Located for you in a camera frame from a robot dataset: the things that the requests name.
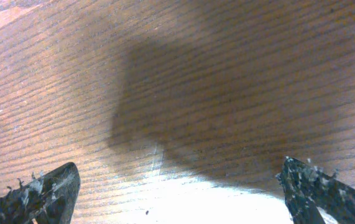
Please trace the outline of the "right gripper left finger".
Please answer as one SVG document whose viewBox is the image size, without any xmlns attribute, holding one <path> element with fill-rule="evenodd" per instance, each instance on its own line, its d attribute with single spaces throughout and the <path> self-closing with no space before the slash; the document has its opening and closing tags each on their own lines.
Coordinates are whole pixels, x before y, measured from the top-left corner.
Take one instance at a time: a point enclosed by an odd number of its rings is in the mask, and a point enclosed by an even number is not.
<svg viewBox="0 0 355 224">
<path fill-rule="evenodd" d="M 69 224 L 80 190 L 80 175 L 72 162 L 0 197 L 0 223 Z"/>
</svg>

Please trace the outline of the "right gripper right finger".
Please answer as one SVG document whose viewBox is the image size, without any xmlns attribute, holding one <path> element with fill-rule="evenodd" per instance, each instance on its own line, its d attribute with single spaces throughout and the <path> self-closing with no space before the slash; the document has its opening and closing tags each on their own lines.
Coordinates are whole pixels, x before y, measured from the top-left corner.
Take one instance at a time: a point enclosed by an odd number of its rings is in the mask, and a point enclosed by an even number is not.
<svg viewBox="0 0 355 224">
<path fill-rule="evenodd" d="M 324 223 L 322 208 L 338 223 L 355 223 L 355 189 L 321 169 L 287 157 L 276 175 L 294 224 Z"/>
</svg>

